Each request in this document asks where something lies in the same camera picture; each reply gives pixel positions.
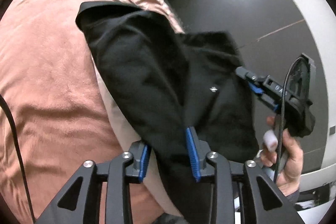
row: black garment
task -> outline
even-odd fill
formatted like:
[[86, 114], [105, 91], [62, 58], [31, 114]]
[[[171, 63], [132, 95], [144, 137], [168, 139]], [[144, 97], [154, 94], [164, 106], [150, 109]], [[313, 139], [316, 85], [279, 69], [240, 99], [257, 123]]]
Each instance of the black garment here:
[[76, 23], [110, 94], [155, 151], [169, 197], [189, 223], [207, 223], [210, 187], [194, 183], [186, 127], [228, 160], [258, 151], [232, 40], [223, 32], [175, 34], [161, 14], [106, 1], [83, 3]]

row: silver screw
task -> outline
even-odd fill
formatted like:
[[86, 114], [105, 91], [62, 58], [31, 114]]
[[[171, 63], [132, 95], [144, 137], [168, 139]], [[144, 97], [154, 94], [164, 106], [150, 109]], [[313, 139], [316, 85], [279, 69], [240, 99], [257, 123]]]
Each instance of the silver screw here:
[[86, 167], [86, 168], [90, 168], [93, 166], [93, 161], [92, 160], [86, 160], [84, 163], [83, 163], [83, 166]]
[[254, 161], [254, 160], [248, 160], [247, 162], [246, 162], [246, 165], [248, 166], [248, 167], [256, 167], [257, 166], [257, 164], [256, 164], [256, 162]]
[[123, 153], [123, 158], [124, 159], [129, 159], [129, 158], [132, 158], [132, 157], [133, 157], [133, 155], [132, 155], [131, 152], [124, 152]]
[[210, 159], [215, 159], [215, 158], [217, 158], [218, 157], [218, 153], [217, 152], [209, 152], [208, 153], [208, 158], [210, 158]]

